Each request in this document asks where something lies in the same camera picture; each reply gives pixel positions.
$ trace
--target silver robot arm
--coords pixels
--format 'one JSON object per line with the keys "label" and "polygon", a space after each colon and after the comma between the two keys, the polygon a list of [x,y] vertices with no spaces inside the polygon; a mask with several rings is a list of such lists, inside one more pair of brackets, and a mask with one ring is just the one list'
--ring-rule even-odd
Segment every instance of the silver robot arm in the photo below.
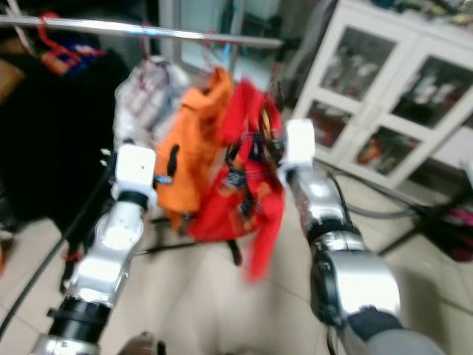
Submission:
{"label": "silver robot arm", "polygon": [[429,338],[397,319],[398,285],[383,260],[364,245],[335,184],[313,167],[313,125],[291,120],[280,177],[287,182],[309,243],[310,305],[334,326],[348,355],[437,355]]}
{"label": "silver robot arm", "polygon": [[72,275],[53,323],[32,355],[98,355],[98,341],[129,274],[143,235],[143,213],[156,203],[152,149],[124,144],[118,150],[112,196],[115,204],[95,227],[94,244]]}

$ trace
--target red garment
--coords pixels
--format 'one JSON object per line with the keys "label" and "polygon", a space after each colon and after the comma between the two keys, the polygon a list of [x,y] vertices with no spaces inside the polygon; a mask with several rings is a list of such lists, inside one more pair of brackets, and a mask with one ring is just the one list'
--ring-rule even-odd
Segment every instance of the red garment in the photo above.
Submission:
{"label": "red garment", "polygon": [[232,167],[221,168],[188,229],[200,241],[233,240],[257,231],[250,280],[258,280],[266,272],[284,211],[284,189],[262,154],[259,121],[264,109],[273,134],[280,135],[281,121],[274,102],[243,81],[230,99],[220,131],[224,142],[240,142],[241,147]]}

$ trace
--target tiled floor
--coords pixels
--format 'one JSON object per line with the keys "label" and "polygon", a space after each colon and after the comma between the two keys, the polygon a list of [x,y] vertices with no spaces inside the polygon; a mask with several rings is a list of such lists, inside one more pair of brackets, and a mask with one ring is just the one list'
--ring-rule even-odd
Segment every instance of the tiled floor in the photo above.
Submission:
{"label": "tiled floor", "polygon": [[[377,211],[395,208],[356,183],[343,180],[341,184],[351,203]],[[375,250],[412,225],[409,219],[370,220],[355,215],[353,219]],[[144,243],[152,235],[149,231]],[[0,317],[58,236],[48,221],[20,233],[0,278]],[[251,237],[239,244],[248,255]],[[115,355],[129,337],[148,330],[167,341],[169,355],[227,351],[327,355],[325,329],[308,304],[309,256],[288,195],[270,271],[259,283],[245,282],[245,270],[233,265],[225,245],[136,257],[103,335],[102,354]],[[399,282],[404,324],[433,338],[448,354],[472,354],[473,265],[453,263],[422,237],[386,260]],[[27,354],[38,332],[47,331],[47,309],[61,300],[57,292],[61,269],[56,257],[14,319],[0,344],[0,354]]]}

